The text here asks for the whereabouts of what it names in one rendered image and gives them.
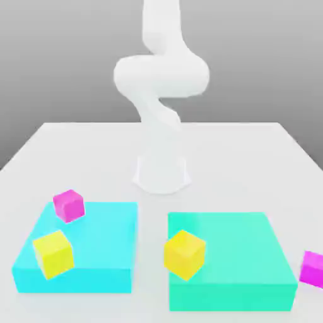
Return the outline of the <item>small golden yellow cube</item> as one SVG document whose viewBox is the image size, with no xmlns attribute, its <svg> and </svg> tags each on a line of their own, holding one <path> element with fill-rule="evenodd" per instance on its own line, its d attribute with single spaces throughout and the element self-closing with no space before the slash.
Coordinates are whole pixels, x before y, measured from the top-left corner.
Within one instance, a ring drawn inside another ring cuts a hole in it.
<svg viewBox="0 0 323 323">
<path fill-rule="evenodd" d="M 190 280 L 204 265 L 206 242 L 181 230 L 164 245 L 164 266 L 185 281 Z"/>
</svg>

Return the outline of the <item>small magenta cube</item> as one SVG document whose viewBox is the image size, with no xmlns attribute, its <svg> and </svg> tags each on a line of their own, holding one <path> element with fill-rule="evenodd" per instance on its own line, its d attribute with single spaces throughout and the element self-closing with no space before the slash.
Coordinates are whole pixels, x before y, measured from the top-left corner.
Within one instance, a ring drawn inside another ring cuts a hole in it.
<svg viewBox="0 0 323 323">
<path fill-rule="evenodd" d="M 323 255 L 305 251 L 299 280 L 323 289 Z"/>
</svg>

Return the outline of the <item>large turquoise green box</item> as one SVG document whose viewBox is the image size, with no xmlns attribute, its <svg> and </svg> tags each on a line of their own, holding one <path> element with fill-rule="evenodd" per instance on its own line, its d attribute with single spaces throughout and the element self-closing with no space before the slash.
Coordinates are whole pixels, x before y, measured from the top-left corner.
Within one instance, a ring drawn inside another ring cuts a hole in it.
<svg viewBox="0 0 323 323">
<path fill-rule="evenodd" d="M 265 213 L 168 214 L 168 237 L 206 242 L 203 267 L 169 275 L 171 311 L 290 311 L 298 283 Z"/>
</svg>

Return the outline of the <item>small lemon yellow cube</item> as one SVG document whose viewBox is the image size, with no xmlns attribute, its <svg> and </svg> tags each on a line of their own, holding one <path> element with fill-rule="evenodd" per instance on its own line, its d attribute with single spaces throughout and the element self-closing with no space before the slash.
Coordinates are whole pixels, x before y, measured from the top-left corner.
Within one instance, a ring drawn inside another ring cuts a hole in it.
<svg viewBox="0 0 323 323">
<path fill-rule="evenodd" d="M 61 230 L 32 242 L 35 257 L 45 279 L 52 279 L 74 267 L 72 245 Z"/>
</svg>

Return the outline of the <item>large cyan box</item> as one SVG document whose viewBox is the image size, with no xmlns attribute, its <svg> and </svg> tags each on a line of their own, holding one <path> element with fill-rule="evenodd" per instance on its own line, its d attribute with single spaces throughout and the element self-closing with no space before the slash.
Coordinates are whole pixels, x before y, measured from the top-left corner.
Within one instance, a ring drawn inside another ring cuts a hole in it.
<svg viewBox="0 0 323 323">
<path fill-rule="evenodd" d="M 59 219 L 48 203 L 12 267 L 20 293 L 130 293 L 136 255 L 138 205 L 87 202 L 85 215 L 71 223 Z M 32 242 L 61 230 L 70 241 L 74 268 L 45 279 Z"/>
</svg>

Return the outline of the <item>small pink cube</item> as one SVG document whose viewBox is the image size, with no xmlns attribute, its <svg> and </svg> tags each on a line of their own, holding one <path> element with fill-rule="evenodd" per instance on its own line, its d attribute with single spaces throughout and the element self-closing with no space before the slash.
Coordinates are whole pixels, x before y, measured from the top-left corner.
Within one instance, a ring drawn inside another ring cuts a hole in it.
<svg viewBox="0 0 323 323">
<path fill-rule="evenodd" d="M 53 197 L 56 215 L 65 223 L 70 223 L 85 215 L 83 197 L 70 189 Z"/>
</svg>

